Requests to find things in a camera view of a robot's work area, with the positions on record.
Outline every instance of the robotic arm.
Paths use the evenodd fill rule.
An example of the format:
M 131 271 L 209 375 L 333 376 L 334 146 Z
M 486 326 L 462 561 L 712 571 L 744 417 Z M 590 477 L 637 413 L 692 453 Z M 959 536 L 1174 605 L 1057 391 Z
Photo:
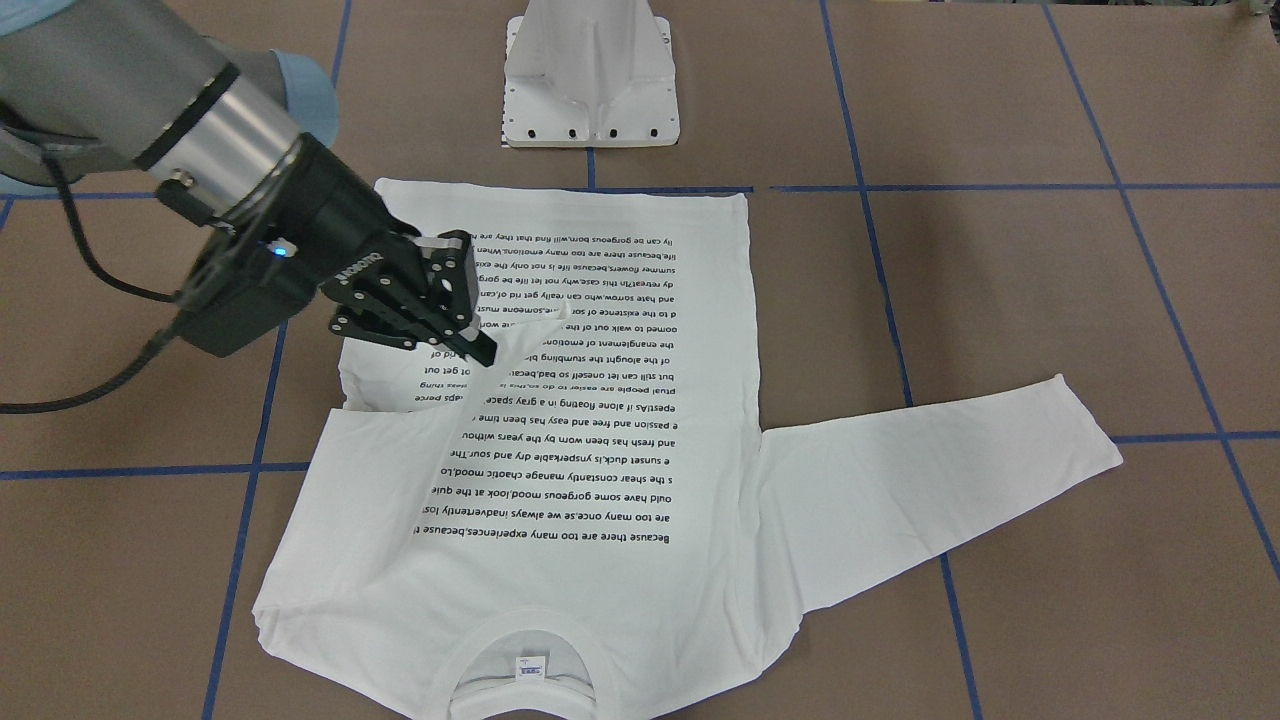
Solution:
M 392 217 L 260 88 L 270 76 L 229 54 L 159 0 L 4 3 L 0 173 L 47 186 L 50 158 L 73 176 L 127 160 L 160 181 L 161 202 L 214 228 L 174 325 L 214 355 L 297 314 L 319 288 L 339 304 L 337 334 L 443 345 L 490 365 L 470 236 L 421 237 Z

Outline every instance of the black band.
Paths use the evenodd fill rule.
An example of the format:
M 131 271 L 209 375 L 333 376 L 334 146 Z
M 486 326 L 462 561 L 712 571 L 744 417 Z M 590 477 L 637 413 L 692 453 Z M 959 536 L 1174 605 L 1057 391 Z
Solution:
M 191 101 L 191 105 L 187 105 L 182 114 L 174 118 L 174 120 L 169 123 L 169 127 L 164 128 L 164 132 L 160 133 L 160 137 L 157 137 L 155 142 L 143 150 L 141 155 L 133 159 L 133 164 L 143 170 L 150 170 L 151 165 L 155 165 L 160 161 L 160 158 L 168 155 L 169 151 L 173 150 L 173 146 L 178 145 L 178 141 L 182 140 L 182 137 L 187 135 L 191 128 L 196 127 L 200 118 L 205 117 L 205 113 L 214 106 L 214 102 L 218 102 L 218 99 L 223 96 L 223 92 L 227 92 L 227 88 L 230 87 L 238 77 L 239 68 L 230 63 L 223 65 L 223 69 L 218 70 L 218 74 L 214 76 L 207 85 L 205 85 L 205 88 L 201 90 L 200 95 Z

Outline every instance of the light blue joint cap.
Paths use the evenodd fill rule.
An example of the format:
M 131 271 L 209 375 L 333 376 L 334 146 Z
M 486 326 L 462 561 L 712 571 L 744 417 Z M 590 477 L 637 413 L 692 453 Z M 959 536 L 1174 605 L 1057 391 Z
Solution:
M 56 188 L 45 187 L 42 184 L 28 184 L 20 179 L 12 178 L 4 173 L 0 173 L 0 199 L 5 195 L 13 195 L 17 197 L 28 197 L 32 195 L 51 195 L 58 192 Z
M 338 94 L 329 76 L 306 55 L 271 50 L 284 77 L 284 109 L 302 129 L 332 146 L 338 140 Z
M 28 28 L 76 4 L 76 0 L 5 0 L 0 3 L 0 37 Z

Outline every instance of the table surface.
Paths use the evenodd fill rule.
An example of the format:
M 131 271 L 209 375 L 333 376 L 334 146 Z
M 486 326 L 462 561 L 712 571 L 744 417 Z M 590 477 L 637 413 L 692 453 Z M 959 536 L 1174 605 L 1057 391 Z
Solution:
M 1280 49 L 1213 9 L 654 0 L 682 135 L 500 149 L 522 0 L 174 1 L 332 68 L 362 177 L 746 192 L 762 421 L 1064 373 L 1125 465 L 810 614 L 675 716 L 1275 717 Z M 102 263 L 175 287 L 205 232 L 142 173 L 81 183 Z M 78 392 L 169 316 L 0 199 L 0 397 Z M 328 302 L 86 407 L 0 419 L 0 716 L 394 717 L 269 657 L 250 606 L 328 409 Z

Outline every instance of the white fabric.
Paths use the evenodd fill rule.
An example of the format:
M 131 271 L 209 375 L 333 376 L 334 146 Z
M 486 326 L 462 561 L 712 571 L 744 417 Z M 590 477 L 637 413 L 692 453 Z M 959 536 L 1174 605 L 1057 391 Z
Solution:
M 494 328 L 498 363 L 472 366 L 467 387 L 453 393 L 463 398 L 452 402 L 415 397 L 428 392 L 415 388 L 429 384 L 420 379 L 434 377 L 429 368 L 461 368 L 448 357 L 364 343 L 344 352 L 348 406 L 422 409 L 332 413 L 253 614 L 268 652 L 401 714 L 485 717 L 534 707 L 566 717 L 645 719 L 669 712 L 758 676 L 790 644 L 805 611 L 881 583 L 1121 461 L 1061 377 L 977 400 L 762 436 L 740 197 L 385 182 L 379 190 L 393 211 L 429 232 L 497 228 L 483 232 L 493 245 L 479 258 L 497 260 L 503 249 L 536 245 L 521 245 L 504 224 L 535 227 L 529 238 L 557 233 L 602 245 L 641 237 L 641 229 L 649 240 L 667 238 L 671 259 L 653 263 L 673 270 L 664 304 L 678 309 L 672 324 L 678 331 L 664 334 L 675 338 L 671 347 L 618 351 L 673 375 L 627 380 L 637 393 L 626 397 L 627 411 L 584 407 L 591 398 L 618 397 L 614 386 L 588 391 L 562 388 L 559 379 L 534 382 L 548 368 L 604 364 L 588 350 L 575 351 L 582 360 L 563 355 L 617 337 L 612 327 L 598 331 L 585 322 L 593 310 L 599 318 L 600 310 L 626 306 L 603 297 L 572 299 L 572 316 L 561 309 Z M 581 240 L 584 252 L 594 242 Z M 637 263 L 632 277 L 653 268 L 648 259 Z M 566 284 L 557 287 L 623 272 L 563 266 Z M 561 301 L 530 300 L 540 307 Z M 489 302 L 489 316 L 500 323 L 535 316 L 532 305 Z M 541 345 L 548 340 L 558 345 Z M 675 395 L 636 400 L 645 388 L 668 386 Z M 577 405 L 566 409 L 561 401 Z M 672 411 L 653 410 L 658 402 Z M 662 418 L 677 427 L 614 427 L 623 418 Z M 582 427 L 568 427 L 571 419 Z M 492 432 L 504 427 L 520 432 Z M 631 445 L 654 437 L 673 445 Z M 608 445 L 581 445 L 588 438 Z M 515 457 L 499 459 L 507 450 Z M 604 466 L 605 452 L 667 462 Z M 579 455 L 595 459 L 575 460 Z M 645 478 L 650 482 L 641 483 Z M 516 500 L 512 492 L 538 497 Z M 548 496 L 554 492 L 575 495 Z M 618 498 L 608 500 L 613 492 Z M 623 539 L 603 539 L 607 534 Z M 503 655 L 511 670 L 489 675 Z M 529 656 L 547 659 L 544 679 L 517 680 L 517 657 Z

